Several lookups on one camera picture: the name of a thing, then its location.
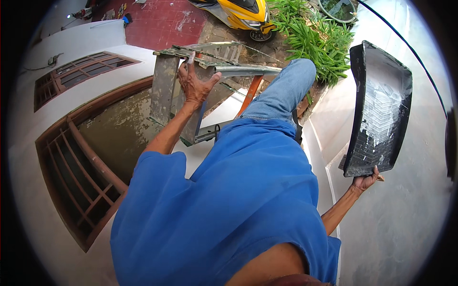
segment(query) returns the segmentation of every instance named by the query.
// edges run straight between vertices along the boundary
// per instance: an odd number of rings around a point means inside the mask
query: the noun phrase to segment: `scooter wheel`
[[[250,39],[256,42],[268,42],[275,38],[277,31],[269,31],[267,34],[261,33],[261,31],[250,31]]]

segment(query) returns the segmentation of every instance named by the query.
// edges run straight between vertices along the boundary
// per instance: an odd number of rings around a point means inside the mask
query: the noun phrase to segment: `paint tray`
[[[393,169],[404,140],[412,102],[412,72],[368,41],[350,49],[356,82],[353,130],[343,175]]]

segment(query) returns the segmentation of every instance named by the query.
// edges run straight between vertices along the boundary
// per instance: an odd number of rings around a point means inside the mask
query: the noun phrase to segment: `blue jeans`
[[[315,75],[315,65],[311,60],[292,60],[267,89],[253,99],[239,118],[279,119],[296,129],[291,112],[309,91]]]

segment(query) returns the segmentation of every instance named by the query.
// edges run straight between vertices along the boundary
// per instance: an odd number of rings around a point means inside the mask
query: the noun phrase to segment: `ladder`
[[[178,67],[180,59],[189,58],[192,52],[196,52],[194,67],[197,78],[201,81],[209,80],[213,74],[222,73],[221,81],[231,76],[254,76],[242,107],[236,117],[245,110],[252,101],[264,75],[276,76],[281,69],[276,67],[239,64],[239,56],[244,45],[239,42],[216,42],[192,44],[187,46],[172,45],[169,49],[155,51],[156,65],[151,93],[150,119],[165,126],[181,109],[185,101],[185,94],[178,81]],[[220,84],[231,89],[227,84]],[[225,121],[219,124],[201,128],[204,112],[212,106],[207,106],[208,101],[219,102],[222,99],[221,92],[213,89],[202,106],[193,113],[190,120],[180,135],[181,141],[186,146],[210,140],[215,137],[217,128],[232,122]]]

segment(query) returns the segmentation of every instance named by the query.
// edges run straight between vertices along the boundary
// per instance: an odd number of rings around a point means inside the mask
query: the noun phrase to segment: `wooden window frame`
[[[101,57],[101,56],[94,57],[94,56],[97,56],[99,54],[104,54],[106,56],[105,57]],[[110,63],[110,64],[105,63],[105,61],[108,61],[108,60],[111,60],[111,59],[116,59],[116,58],[119,58],[120,60],[118,60],[118,61],[116,61],[114,63]],[[90,61],[87,62],[87,63],[84,63],[82,65],[78,65],[78,61],[83,60],[83,59],[90,59]],[[122,65],[122,66],[113,66],[113,64],[117,64],[119,62],[126,61],[126,60],[130,61],[131,63],[125,64],[125,65]],[[69,63],[66,63],[64,65],[61,65],[60,67],[50,71],[49,73],[45,74],[44,76],[40,77],[38,80],[35,81],[35,94],[34,94],[33,112],[36,112],[37,110],[39,110],[41,107],[43,107],[45,104],[50,102],[53,98],[57,97],[61,93],[67,91],[68,89],[70,89],[70,88],[72,88],[72,87],[74,87],[74,86],[76,86],[76,85],[78,85],[78,84],[80,84],[80,83],[82,83],[82,82],[84,82],[84,81],[86,81],[88,79],[91,79],[93,77],[96,77],[96,76],[101,75],[101,74],[103,74],[105,72],[108,72],[108,71],[112,71],[112,70],[119,69],[119,68],[122,68],[122,67],[127,67],[127,66],[130,66],[130,65],[135,65],[135,64],[138,64],[140,62],[141,61],[138,61],[138,60],[132,59],[132,58],[128,58],[128,57],[125,57],[125,56],[122,56],[122,55],[119,55],[119,54],[114,54],[114,53],[110,53],[110,52],[107,52],[107,51],[102,51],[102,52],[98,52],[98,53],[95,53],[95,54],[91,54],[91,55],[76,59],[76,60],[71,61]],[[99,72],[97,74],[94,74],[94,75],[88,74],[88,72],[91,72],[92,70],[88,70],[88,71],[84,71],[83,70],[83,69],[85,69],[85,68],[87,68],[89,66],[96,65],[96,64],[101,64],[102,66],[109,67],[109,70],[104,70],[104,71],[101,71],[101,72]],[[69,66],[69,65],[70,65],[70,67],[72,67],[72,69],[60,73],[61,72],[61,71],[59,71],[60,69],[66,67],[66,66]],[[74,84],[72,84],[71,86],[68,86],[68,87],[63,85],[62,84],[62,79],[64,77],[70,76],[71,74],[73,74],[75,72],[80,72],[81,74],[85,75],[86,78],[84,78],[84,79],[82,79],[80,81],[77,81],[77,82],[75,82]],[[50,77],[50,81],[48,81],[45,84],[41,85],[40,82],[43,81],[46,77]],[[50,82],[52,82],[52,87],[54,88],[55,92],[53,92],[51,90]]]
[[[111,92],[108,92],[88,104],[80,107],[76,111],[68,114],[67,116],[61,118],[59,121],[54,123],[51,127],[49,127],[43,134],[35,141],[35,145],[37,148],[37,155],[38,155],[38,161],[40,164],[40,168],[42,170],[43,178],[46,183],[46,186],[49,191],[49,195],[53,201],[54,206],[56,207],[56,210],[58,211],[63,223],[69,230],[70,234],[73,236],[73,238],[76,240],[78,245],[82,248],[84,252],[87,252],[99,233],[102,231],[102,229],[105,227],[107,222],[110,220],[110,218],[114,215],[114,213],[118,210],[119,205],[121,204],[122,200],[124,199],[125,195],[127,194],[127,189],[128,186],[119,179],[116,174],[114,174],[108,166],[105,165],[105,163],[97,156],[97,154],[93,151],[93,149],[89,146],[89,144],[85,141],[81,133],[79,132],[77,126],[84,121],[94,118],[95,116],[99,115],[102,113],[107,107],[110,105],[128,97],[131,95],[134,95],[142,90],[145,90],[146,88],[150,87],[153,82],[153,77],[147,77],[140,79],[138,81],[129,83],[125,86],[121,86],[117,88],[116,90],[113,90]],[[107,181],[109,184],[105,187],[105,189],[100,188],[97,186],[97,184],[94,182],[93,178],[90,177],[88,172],[84,169],[82,164],[78,161],[77,157],[74,155],[74,152],[70,145],[67,142],[66,134],[71,134],[73,136],[73,139],[77,142],[78,146],[86,156],[86,158],[91,162],[92,166],[98,171],[98,173]],[[75,175],[71,171],[71,169],[68,167],[68,164],[58,148],[58,151],[60,153],[61,159],[65,164],[65,167],[71,174],[71,177],[75,181],[77,187],[79,190],[82,192],[84,197],[88,199],[90,202],[90,206],[86,209],[83,210],[81,207],[78,208],[78,203],[75,202],[75,199],[72,197],[70,190],[68,189],[68,186],[66,185],[65,181],[62,178],[62,175],[60,174],[59,168],[57,167],[55,163],[55,159],[53,158],[52,152],[50,150],[50,145],[51,144],[56,144],[57,145],[57,140],[59,138],[62,138],[67,145],[68,149],[70,150],[70,153],[72,154],[73,158],[77,162],[78,167],[86,177],[86,179],[91,183],[91,185],[96,189],[98,192],[98,196],[96,199],[92,200],[89,198],[87,195],[86,191],[83,190],[81,185],[77,183],[77,179],[75,178]],[[46,165],[46,155],[45,152],[48,152],[50,154],[51,159],[54,163],[54,168],[56,173],[61,179],[62,185],[64,186],[65,191],[71,198],[74,206],[78,209],[78,211],[81,214],[81,218],[77,223],[75,223],[71,217],[69,212],[67,211],[67,208],[64,205],[64,202],[62,201],[62,198],[59,195],[59,192],[56,190],[56,186],[53,183],[53,180],[51,179],[51,175],[49,173],[48,167]],[[110,198],[108,200],[105,198],[106,192],[108,189],[111,187],[115,187],[116,190],[120,193],[120,196],[115,200],[111,201]],[[79,224],[82,221],[87,221],[89,224],[91,224],[91,220],[87,217],[88,213],[90,210],[96,205],[96,203],[104,197],[105,200],[110,204],[110,208],[108,211],[105,213],[102,219],[97,224],[91,225],[92,231],[86,237],[83,232],[78,228]]]

